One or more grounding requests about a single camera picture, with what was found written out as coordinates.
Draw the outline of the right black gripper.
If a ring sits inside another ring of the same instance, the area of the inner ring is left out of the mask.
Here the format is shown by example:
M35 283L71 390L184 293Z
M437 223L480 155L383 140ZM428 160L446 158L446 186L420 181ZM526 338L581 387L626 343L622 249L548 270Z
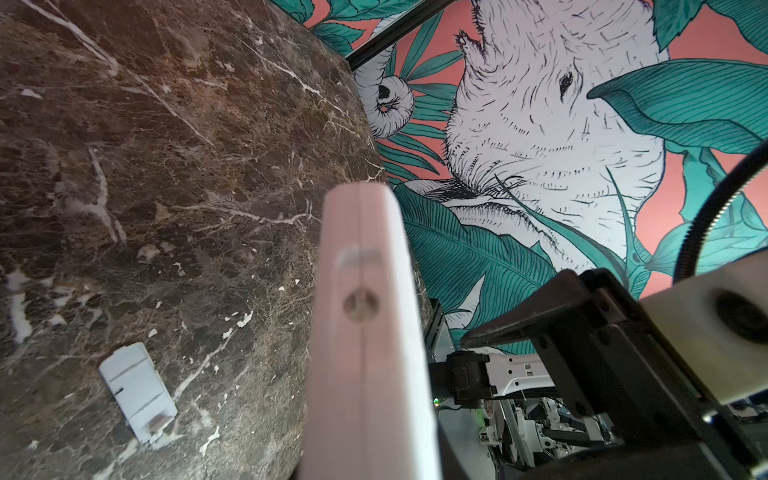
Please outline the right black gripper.
M619 444L567 456L532 479L756 479L766 457L604 269L558 273L465 348L530 340L568 409L604 414Z

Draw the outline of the white remote control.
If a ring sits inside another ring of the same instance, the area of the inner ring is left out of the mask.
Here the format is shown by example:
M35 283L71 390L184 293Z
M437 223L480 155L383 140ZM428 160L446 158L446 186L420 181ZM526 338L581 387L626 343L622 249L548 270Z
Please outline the white remote control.
M437 422L408 241L393 191L323 203L302 479L438 479Z

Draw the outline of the white battery cover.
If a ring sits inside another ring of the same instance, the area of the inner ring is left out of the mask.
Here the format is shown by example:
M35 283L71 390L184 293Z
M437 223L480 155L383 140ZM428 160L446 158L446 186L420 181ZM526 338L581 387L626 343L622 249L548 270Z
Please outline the white battery cover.
M98 371L139 443L156 441L177 416L178 409L142 342L118 348Z

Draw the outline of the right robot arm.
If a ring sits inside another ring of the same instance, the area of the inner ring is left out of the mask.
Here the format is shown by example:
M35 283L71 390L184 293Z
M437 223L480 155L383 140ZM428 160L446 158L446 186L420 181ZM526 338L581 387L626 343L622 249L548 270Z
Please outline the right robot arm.
M755 479L767 458L729 411L767 388L767 258L752 255L633 300L607 270L557 274L472 330L430 368L460 406L559 398L579 421L604 416L615 445L546 429L521 446L576 452L531 479Z

